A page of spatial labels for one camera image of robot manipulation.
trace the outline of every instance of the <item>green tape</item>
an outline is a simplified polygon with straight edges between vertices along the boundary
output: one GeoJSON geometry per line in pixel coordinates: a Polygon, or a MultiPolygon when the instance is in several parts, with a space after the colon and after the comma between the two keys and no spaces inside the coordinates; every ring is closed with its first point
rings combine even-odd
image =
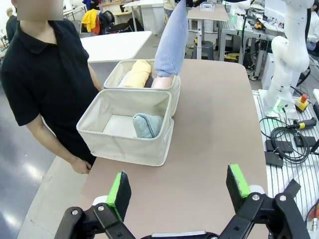
{"type": "Polygon", "coordinates": [[[115,178],[114,183],[112,185],[112,188],[110,190],[109,196],[106,200],[106,204],[114,209],[116,215],[118,216],[118,219],[122,222],[123,220],[122,220],[122,218],[121,218],[121,216],[116,208],[116,205],[115,205],[116,196],[118,194],[119,186],[120,186],[120,182],[121,182],[121,175],[122,175],[122,173],[118,173],[116,175],[116,178],[115,178]]]}
{"type": "Polygon", "coordinates": [[[239,165],[238,164],[231,164],[230,169],[235,177],[237,187],[238,187],[239,192],[240,192],[240,196],[242,198],[247,198],[251,192],[250,192],[250,188],[246,182],[246,179],[245,179],[239,165]]]}

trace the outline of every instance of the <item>yellow jacket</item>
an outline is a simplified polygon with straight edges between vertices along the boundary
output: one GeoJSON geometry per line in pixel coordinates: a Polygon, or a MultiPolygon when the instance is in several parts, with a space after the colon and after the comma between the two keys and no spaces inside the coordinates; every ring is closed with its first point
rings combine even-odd
{"type": "Polygon", "coordinates": [[[97,16],[98,10],[96,9],[89,10],[84,14],[84,17],[82,18],[82,23],[86,24],[88,32],[91,32],[92,29],[95,28],[97,16]]]}

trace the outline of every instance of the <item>red cloth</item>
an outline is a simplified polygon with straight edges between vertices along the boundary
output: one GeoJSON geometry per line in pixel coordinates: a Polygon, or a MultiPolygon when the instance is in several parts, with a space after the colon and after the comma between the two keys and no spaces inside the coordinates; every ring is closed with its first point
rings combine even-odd
{"type": "Polygon", "coordinates": [[[96,16],[96,24],[95,24],[95,27],[92,29],[92,32],[94,35],[98,35],[100,34],[100,22],[99,22],[99,17],[96,16]]]}

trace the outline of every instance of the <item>floor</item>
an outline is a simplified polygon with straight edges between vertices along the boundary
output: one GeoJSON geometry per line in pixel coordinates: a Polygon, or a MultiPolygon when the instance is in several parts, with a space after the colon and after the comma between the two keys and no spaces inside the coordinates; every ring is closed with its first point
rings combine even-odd
{"type": "MultiPolygon", "coordinates": [[[[186,58],[191,57],[195,34],[189,34],[186,58]]],[[[215,41],[216,35],[207,34],[215,41]]],[[[152,59],[160,42],[151,36],[136,59],[152,59]]],[[[103,83],[116,63],[93,64],[103,83]]],[[[302,84],[310,93],[319,87],[319,70],[312,66],[312,75],[302,84]]],[[[261,81],[250,81],[253,90],[261,81]]],[[[32,137],[25,127],[18,127],[0,87],[0,230],[6,239],[52,239],[64,211],[77,205],[86,175],[73,172],[64,160],[54,157],[32,137]]]]}

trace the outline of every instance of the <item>person's hand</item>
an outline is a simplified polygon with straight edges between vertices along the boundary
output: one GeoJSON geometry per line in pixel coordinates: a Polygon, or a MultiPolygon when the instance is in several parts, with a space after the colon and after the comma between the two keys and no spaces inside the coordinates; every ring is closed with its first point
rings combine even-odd
{"type": "Polygon", "coordinates": [[[80,174],[89,173],[91,170],[91,165],[78,157],[74,159],[74,161],[71,163],[71,166],[73,170],[80,174]]]}

